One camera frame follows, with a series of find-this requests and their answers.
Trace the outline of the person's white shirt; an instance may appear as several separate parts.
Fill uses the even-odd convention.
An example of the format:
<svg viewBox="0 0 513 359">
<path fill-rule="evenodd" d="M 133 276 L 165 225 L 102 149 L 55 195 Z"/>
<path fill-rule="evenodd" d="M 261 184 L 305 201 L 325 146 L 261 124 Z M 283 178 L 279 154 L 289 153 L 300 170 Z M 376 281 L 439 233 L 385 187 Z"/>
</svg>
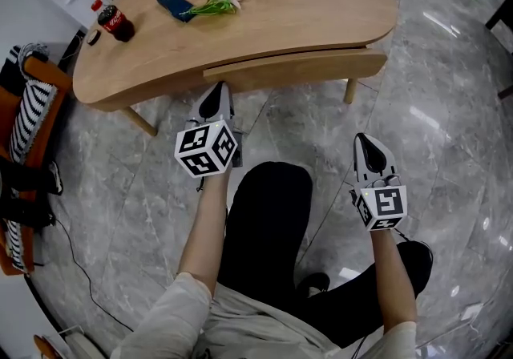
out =
<svg viewBox="0 0 513 359">
<path fill-rule="evenodd" d="M 110 359 L 336 359 L 329 339 L 299 318 L 181 273 Z"/>
</svg>

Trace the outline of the cola bottle with red cap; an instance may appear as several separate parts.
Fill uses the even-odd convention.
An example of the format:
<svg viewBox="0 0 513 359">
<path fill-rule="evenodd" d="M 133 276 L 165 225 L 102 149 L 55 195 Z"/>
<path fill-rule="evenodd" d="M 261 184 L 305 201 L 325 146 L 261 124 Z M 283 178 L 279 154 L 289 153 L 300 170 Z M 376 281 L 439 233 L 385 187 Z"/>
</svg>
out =
<svg viewBox="0 0 513 359">
<path fill-rule="evenodd" d="M 115 5 L 104 4 L 95 0 L 91 9 L 97 14 L 98 24 L 110 33 L 117 41 L 129 42 L 135 35 L 133 23 Z"/>
</svg>

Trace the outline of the wooden kidney-shaped table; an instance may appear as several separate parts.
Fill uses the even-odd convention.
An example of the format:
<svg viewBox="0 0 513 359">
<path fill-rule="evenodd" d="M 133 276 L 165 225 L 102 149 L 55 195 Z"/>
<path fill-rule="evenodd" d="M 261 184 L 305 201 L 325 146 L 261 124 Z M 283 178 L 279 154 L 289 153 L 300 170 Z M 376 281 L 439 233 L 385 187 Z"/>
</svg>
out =
<svg viewBox="0 0 513 359">
<path fill-rule="evenodd" d="M 198 4 L 204 0 L 188 0 Z M 135 24 L 130 42 L 103 34 L 79 52 L 75 97 L 101 111 L 122 111 L 149 135 L 137 103 L 204 90 L 204 71 L 301 52 L 373 49 L 395 26 L 395 0 L 242 0 L 235 14 L 173 18 L 156 0 L 115 0 Z"/>
</svg>

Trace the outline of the black shoe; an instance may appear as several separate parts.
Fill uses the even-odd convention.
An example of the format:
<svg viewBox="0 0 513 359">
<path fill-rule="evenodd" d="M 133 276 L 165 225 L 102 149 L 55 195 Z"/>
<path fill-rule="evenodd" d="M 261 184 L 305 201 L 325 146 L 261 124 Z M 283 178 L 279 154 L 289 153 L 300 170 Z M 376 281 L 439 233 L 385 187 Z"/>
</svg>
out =
<svg viewBox="0 0 513 359">
<path fill-rule="evenodd" d="M 315 272 L 304 278 L 296 288 L 300 298 L 308 299 L 329 289 L 330 278 L 324 272 Z"/>
</svg>

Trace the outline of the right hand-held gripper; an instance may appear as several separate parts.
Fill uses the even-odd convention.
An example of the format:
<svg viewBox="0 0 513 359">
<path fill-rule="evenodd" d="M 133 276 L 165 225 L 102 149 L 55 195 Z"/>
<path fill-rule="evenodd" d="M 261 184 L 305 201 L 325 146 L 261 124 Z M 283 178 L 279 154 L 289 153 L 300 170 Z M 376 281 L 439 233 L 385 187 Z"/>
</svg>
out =
<svg viewBox="0 0 513 359">
<path fill-rule="evenodd" d="M 394 174 L 393 153 L 374 137 L 357 133 L 353 142 L 353 161 L 357 184 L 350 195 L 366 230 L 395 229 L 407 215 L 407 193 L 400 176 Z M 389 176 L 371 183 L 371 172 Z"/>
</svg>

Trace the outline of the striped knitted scarf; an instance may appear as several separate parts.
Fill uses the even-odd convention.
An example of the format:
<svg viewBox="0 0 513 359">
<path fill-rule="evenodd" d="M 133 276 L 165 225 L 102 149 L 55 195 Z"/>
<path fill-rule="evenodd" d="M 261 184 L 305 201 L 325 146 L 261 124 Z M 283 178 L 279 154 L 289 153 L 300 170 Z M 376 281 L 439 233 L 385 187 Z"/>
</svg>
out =
<svg viewBox="0 0 513 359">
<path fill-rule="evenodd" d="M 48 47 L 40 42 L 27 43 L 23 46 L 13 46 L 0 67 L 0 85 L 20 86 L 22 83 L 34 79 L 24 68 L 25 61 L 29 57 L 35 57 L 46 62 L 50 53 Z"/>
</svg>

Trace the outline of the person's black trousers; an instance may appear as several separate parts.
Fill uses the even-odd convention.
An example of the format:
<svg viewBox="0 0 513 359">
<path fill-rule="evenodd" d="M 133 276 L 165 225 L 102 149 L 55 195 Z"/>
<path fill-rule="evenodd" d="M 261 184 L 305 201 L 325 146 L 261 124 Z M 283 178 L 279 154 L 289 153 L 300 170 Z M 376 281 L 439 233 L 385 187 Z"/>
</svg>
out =
<svg viewBox="0 0 513 359">
<path fill-rule="evenodd" d="M 383 328 L 374 264 L 355 279 L 308 299 L 293 272 L 309 222 L 313 181 L 296 165 L 265 162 L 247 172 L 228 213 L 218 283 L 289 313 L 340 348 Z M 417 241 L 397 244 L 415 300 L 430 279 L 433 256 Z"/>
</svg>

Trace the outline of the wooden drawer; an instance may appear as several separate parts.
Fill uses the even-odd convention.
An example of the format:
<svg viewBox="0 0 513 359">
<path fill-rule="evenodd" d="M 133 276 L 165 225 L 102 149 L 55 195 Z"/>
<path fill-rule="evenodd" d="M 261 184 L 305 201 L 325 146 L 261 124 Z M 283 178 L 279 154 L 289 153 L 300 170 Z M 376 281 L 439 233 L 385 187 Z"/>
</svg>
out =
<svg viewBox="0 0 513 359">
<path fill-rule="evenodd" d="M 340 49 L 256 58 L 204 71 L 208 83 L 226 82 L 232 93 L 359 79 L 376 75 L 387 60 L 374 49 Z"/>
</svg>

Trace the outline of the dark blue phone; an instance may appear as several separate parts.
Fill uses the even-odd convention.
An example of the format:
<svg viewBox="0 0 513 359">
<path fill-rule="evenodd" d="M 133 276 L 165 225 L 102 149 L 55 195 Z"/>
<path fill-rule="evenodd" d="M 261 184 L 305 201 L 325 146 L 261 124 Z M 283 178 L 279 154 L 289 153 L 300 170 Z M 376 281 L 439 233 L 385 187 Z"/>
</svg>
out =
<svg viewBox="0 0 513 359">
<path fill-rule="evenodd" d="M 195 15 L 191 12 L 193 5 L 187 0 L 156 0 L 171 16 L 181 22 L 190 22 Z"/>
</svg>

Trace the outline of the person's left forearm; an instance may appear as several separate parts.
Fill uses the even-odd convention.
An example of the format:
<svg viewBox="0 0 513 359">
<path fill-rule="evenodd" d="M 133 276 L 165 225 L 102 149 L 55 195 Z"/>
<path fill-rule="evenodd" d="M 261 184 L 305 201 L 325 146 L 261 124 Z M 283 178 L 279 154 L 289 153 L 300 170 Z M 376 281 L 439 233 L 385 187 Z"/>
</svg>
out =
<svg viewBox="0 0 513 359">
<path fill-rule="evenodd" d="M 212 295 L 220 270 L 231 170 L 205 179 L 178 268 L 178 273 L 187 272 L 202 282 Z"/>
</svg>

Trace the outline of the dark wooden desk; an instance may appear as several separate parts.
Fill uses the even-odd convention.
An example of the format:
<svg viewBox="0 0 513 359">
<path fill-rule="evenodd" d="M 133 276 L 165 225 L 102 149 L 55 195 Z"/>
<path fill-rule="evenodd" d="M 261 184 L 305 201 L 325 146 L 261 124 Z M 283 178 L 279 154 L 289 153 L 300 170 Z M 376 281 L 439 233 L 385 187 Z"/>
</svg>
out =
<svg viewBox="0 0 513 359">
<path fill-rule="evenodd" d="M 485 27 L 488 30 L 492 30 L 499 21 L 502 21 L 513 33 L 513 0 L 504 0 L 497 11 L 494 12 L 487 21 Z M 499 99 L 505 99 L 511 95 L 513 95 L 513 84 L 498 93 Z"/>
</svg>

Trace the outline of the person's right forearm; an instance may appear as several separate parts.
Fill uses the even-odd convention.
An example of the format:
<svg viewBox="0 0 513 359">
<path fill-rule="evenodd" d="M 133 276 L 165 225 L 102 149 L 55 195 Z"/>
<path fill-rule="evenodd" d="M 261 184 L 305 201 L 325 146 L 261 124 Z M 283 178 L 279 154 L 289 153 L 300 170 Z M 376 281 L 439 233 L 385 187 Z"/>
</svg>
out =
<svg viewBox="0 0 513 359">
<path fill-rule="evenodd" d="M 401 323 L 417 320 L 414 289 L 390 231 L 370 233 L 384 333 Z"/>
</svg>

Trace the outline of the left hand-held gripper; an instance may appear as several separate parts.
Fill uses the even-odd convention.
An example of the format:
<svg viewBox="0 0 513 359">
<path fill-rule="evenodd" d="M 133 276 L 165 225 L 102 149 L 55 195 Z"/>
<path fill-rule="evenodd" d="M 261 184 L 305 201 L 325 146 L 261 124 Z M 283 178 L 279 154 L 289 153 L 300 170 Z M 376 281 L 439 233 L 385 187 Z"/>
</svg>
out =
<svg viewBox="0 0 513 359">
<path fill-rule="evenodd" d="M 198 179 L 242 164 L 243 133 L 231 127 L 232 96 L 226 82 L 209 87 L 192 106 L 192 117 L 176 136 L 174 157 Z"/>
</svg>

